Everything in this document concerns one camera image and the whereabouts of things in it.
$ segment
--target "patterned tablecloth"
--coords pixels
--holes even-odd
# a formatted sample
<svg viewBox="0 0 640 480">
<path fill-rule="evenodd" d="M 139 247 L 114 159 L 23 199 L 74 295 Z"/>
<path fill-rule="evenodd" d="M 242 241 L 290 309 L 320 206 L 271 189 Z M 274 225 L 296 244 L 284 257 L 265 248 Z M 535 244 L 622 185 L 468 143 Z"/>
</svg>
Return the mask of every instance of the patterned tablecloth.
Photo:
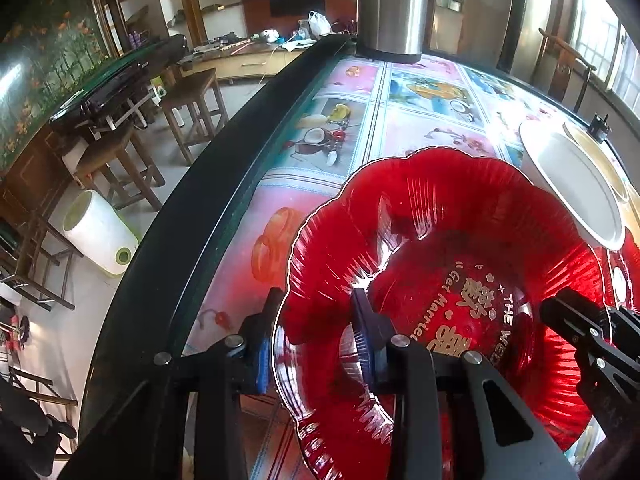
<svg viewBox="0 0 640 480">
<path fill-rule="evenodd" d="M 341 59 L 281 132 L 280 155 L 258 184 L 211 280 L 185 354 L 235 333 L 247 315 L 262 309 L 270 287 L 284 288 L 298 228 L 359 167 L 426 146 L 452 146 L 519 167 L 518 129 L 525 120 L 559 132 L 565 121 L 580 126 L 531 92 L 450 60 L 422 56 L 408 66 Z M 626 179 L 613 153 L 606 153 Z M 242 408 L 251 480 L 312 479 L 277 395 L 243 397 Z"/>
</svg>

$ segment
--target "white plastic bin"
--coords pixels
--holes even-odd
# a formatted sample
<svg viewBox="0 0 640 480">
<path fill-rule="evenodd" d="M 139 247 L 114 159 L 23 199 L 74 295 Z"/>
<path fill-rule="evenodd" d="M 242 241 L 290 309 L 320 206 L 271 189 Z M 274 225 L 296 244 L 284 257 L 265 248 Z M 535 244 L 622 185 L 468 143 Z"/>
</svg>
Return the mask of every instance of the white plastic bin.
<svg viewBox="0 0 640 480">
<path fill-rule="evenodd" d="M 119 276 L 138 248 L 138 239 L 113 207 L 93 189 L 74 200 L 62 225 L 65 237 L 110 276 Z"/>
</svg>

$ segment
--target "red cherry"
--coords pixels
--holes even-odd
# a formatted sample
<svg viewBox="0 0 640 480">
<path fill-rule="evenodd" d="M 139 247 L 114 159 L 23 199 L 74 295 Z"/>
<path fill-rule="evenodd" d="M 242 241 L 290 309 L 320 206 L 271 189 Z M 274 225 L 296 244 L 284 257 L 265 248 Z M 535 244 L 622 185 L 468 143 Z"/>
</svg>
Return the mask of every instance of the red cherry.
<svg viewBox="0 0 640 480">
<path fill-rule="evenodd" d="M 227 332 L 231 332 L 231 319 L 229 318 L 229 314 L 226 312 L 217 312 L 216 325 L 221 326 Z"/>
</svg>

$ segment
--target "white plastic bag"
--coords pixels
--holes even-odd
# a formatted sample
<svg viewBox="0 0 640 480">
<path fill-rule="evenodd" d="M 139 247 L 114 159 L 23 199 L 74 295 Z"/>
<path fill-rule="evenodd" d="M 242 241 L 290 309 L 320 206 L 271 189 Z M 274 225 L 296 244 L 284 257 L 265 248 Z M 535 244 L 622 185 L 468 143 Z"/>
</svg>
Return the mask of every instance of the white plastic bag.
<svg viewBox="0 0 640 480">
<path fill-rule="evenodd" d="M 325 16 L 314 10 L 309 13 L 309 28 L 311 29 L 311 35 L 317 40 L 320 39 L 320 36 L 332 33 L 331 24 Z"/>
</svg>

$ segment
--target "gold chinese character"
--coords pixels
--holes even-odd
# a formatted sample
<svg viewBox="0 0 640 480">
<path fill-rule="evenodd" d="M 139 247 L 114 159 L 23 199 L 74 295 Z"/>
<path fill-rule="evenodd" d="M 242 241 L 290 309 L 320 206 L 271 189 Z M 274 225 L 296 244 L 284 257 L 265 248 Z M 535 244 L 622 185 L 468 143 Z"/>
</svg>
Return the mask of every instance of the gold chinese character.
<svg viewBox="0 0 640 480">
<path fill-rule="evenodd" d="M 429 341 L 427 350 L 439 354 L 460 357 L 462 352 L 469 349 L 470 344 L 471 338 L 456 334 L 456 327 L 441 325 L 440 328 L 436 330 L 436 339 Z"/>
<path fill-rule="evenodd" d="M 480 316 L 486 316 L 486 310 L 491 309 L 491 302 L 495 299 L 494 292 L 489 290 L 489 287 L 471 278 L 466 279 L 460 296 L 462 296 L 464 301 L 459 301 L 456 305 L 470 307 L 471 312 L 469 314 L 471 314 L 471 317 L 474 319 L 478 319 Z"/>
</svg>

